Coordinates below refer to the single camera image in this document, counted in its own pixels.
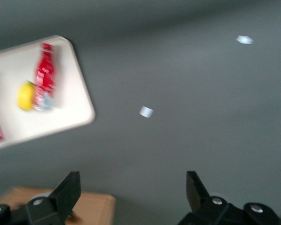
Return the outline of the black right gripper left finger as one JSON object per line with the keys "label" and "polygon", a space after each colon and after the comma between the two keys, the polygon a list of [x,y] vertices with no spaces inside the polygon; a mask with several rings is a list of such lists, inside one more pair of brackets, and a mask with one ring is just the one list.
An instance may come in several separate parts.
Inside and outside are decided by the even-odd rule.
{"label": "black right gripper left finger", "polygon": [[48,195],[11,210],[0,204],[0,225],[64,225],[81,196],[80,172],[70,172]]}

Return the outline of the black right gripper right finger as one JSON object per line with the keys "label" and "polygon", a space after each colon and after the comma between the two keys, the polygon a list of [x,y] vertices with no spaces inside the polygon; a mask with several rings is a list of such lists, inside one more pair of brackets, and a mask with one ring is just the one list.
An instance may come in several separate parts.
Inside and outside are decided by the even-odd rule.
{"label": "black right gripper right finger", "polygon": [[195,171],[186,173],[186,196],[191,212],[180,225],[279,225],[280,218],[268,206],[249,202],[242,209],[219,196],[211,196]]}

